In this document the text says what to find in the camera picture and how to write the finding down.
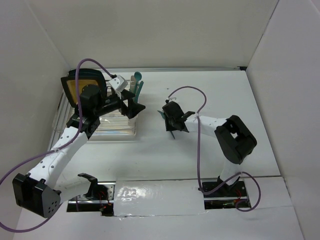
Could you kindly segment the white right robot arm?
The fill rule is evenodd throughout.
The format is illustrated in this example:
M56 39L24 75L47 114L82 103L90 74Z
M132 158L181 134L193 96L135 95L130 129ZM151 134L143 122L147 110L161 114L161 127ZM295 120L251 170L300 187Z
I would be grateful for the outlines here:
M230 196L236 189L239 180L241 164L257 146L257 140L244 122L237 116L229 118L214 118L199 115L198 112L183 112L180 105L174 101L166 101L162 107L165 128L168 132L180 131L197 133L197 181L199 190L207 196L218 191L223 196ZM218 186L206 191L201 182L201 135L217 139L225 157L224 165L218 177Z

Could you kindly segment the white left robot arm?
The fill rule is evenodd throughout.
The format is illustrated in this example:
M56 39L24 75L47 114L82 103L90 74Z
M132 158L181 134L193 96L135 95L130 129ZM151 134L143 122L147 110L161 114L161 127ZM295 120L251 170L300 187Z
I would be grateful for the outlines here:
M16 204L43 218L53 216L62 203L83 195L92 200L99 193L98 179L79 173L72 182L58 179L78 150L85 145L100 125L100 116L115 110L132 119L146 107L134 101L135 94L126 89L106 89L87 84L74 88L75 110L60 139L44 154L40 162L26 174L12 180Z

